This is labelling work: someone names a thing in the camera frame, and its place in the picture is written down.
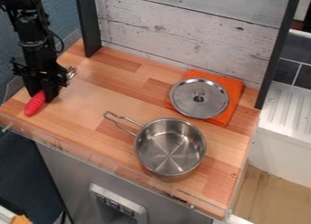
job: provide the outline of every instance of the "floor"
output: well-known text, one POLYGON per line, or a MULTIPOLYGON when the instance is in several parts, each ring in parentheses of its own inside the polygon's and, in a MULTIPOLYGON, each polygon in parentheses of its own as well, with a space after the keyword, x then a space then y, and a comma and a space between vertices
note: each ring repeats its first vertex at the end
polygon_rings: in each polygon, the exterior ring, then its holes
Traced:
POLYGON ((248 166, 234 214, 255 224, 310 223, 311 188, 248 166))

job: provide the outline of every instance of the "stainless steel pan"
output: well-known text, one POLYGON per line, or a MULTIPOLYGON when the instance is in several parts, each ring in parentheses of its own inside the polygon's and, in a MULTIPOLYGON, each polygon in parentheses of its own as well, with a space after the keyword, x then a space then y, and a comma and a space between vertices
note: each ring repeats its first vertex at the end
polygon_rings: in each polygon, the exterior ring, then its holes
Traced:
POLYGON ((135 136, 135 151, 140 163, 162 178, 184 177, 197 168, 206 155, 206 141, 198 128, 177 118, 160 118, 143 126, 110 111, 104 117, 135 136), (110 116, 141 127, 137 134, 110 116))

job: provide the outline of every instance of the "pan handle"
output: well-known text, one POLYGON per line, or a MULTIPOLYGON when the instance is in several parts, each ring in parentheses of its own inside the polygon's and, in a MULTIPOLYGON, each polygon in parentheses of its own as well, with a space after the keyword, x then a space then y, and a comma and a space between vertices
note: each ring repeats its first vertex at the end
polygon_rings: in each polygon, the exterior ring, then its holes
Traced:
POLYGON ((133 136, 136 136, 136 134, 135 134, 134 132, 132 132, 131 130, 126 129, 125 127, 120 126, 118 122, 116 122, 114 119, 110 118, 108 115, 111 115, 111 116, 116 117, 116 118, 119 118, 119 119, 124 119, 124 120, 126 120, 126 121, 128 121, 128 122, 131 122, 131 123, 133 123, 133 124, 135 124, 135 125, 137 125, 137 126, 140 126, 140 127, 143 126, 143 125, 137 123, 136 121, 134 121, 133 119, 130 119, 130 118, 128 118, 128 117, 120 117, 120 116, 116 115, 115 113, 112 113, 111 111, 106 111, 106 112, 104 113, 104 118, 106 118, 106 119, 108 119, 108 120, 114 122, 115 125, 116 125, 117 127, 121 128, 121 129, 124 130, 125 132, 128 132, 129 134, 132 134, 133 136))

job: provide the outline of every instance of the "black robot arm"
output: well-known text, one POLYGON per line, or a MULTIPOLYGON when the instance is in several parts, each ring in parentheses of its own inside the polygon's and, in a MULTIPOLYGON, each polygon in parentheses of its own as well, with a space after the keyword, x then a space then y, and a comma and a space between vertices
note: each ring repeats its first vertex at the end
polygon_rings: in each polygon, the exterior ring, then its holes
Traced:
POLYGON ((7 12, 23 48, 24 58, 11 61, 14 74, 23 78, 31 97, 44 90, 46 102, 51 102, 75 71, 56 63, 55 34, 48 28, 41 0, 0 0, 0 6, 7 12))

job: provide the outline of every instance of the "orange towel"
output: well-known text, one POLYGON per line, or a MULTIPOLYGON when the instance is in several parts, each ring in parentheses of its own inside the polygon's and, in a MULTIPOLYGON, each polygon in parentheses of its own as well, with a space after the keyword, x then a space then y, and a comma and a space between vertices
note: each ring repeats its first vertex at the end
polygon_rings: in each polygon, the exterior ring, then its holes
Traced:
POLYGON ((27 217, 23 216, 15 216, 12 218, 10 224, 32 224, 27 217))
MULTIPOLYGON (((243 92, 243 82, 239 79, 209 74, 194 69, 191 69, 184 74, 183 79, 188 78, 205 78, 211 81, 215 81, 226 90, 229 96, 229 104, 226 110, 216 117, 205 119, 207 122, 225 127, 229 123, 236 110, 238 100, 243 92)), ((166 107, 174 109, 169 98, 166 100, 166 107)))

